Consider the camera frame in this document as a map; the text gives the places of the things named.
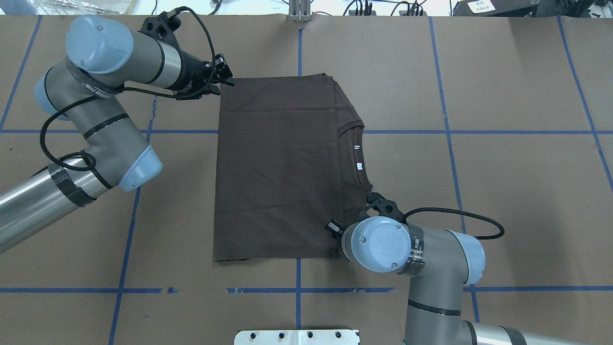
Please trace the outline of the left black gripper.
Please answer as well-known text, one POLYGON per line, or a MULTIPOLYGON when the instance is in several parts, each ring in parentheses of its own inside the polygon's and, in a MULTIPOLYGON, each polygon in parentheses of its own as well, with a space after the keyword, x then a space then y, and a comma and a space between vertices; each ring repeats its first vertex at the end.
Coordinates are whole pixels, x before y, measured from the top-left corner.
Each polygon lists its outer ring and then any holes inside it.
POLYGON ((202 61, 190 53, 180 53, 181 71, 175 81, 176 100, 199 100, 204 95, 221 95, 221 87, 234 87, 233 74, 223 53, 213 61, 202 61))

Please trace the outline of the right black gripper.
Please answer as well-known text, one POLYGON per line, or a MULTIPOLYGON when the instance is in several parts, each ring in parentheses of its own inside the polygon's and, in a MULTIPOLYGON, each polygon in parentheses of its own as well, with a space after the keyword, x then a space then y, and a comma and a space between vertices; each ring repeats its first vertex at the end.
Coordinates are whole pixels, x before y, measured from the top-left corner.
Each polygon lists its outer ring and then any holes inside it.
POLYGON ((347 240, 351 239, 352 230, 347 227, 342 227, 335 219, 331 219, 326 225, 326 231, 336 242, 338 247, 343 247, 347 240))

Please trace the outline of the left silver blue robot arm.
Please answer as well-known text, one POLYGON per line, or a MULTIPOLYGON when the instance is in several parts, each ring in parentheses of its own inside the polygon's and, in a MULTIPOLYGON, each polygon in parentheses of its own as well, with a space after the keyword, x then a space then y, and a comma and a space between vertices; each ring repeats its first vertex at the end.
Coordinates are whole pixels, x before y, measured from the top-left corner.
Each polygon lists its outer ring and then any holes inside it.
POLYGON ((39 145, 49 164, 1 197, 1 251, 5 253, 119 186, 136 190, 160 174, 153 147, 117 100, 142 92, 177 101, 220 95, 233 85, 227 61, 204 31, 212 59, 181 49, 175 37, 181 6, 147 17, 140 30, 96 15, 77 17, 66 35, 65 59, 50 68, 34 96, 48 114, 39 145))

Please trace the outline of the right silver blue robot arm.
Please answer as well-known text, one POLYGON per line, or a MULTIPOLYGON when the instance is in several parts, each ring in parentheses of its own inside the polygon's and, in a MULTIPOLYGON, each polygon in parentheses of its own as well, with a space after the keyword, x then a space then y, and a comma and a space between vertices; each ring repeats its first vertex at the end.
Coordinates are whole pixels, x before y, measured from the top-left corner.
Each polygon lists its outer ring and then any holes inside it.
POLYGON ((377 273, 410 278, 405 345, 572 345, 569 339, 464 320, 464 286, 481 280, 481 242, 452 230, 428 229, 405 216, 331 220, 326 231, 346 260, 377 273))

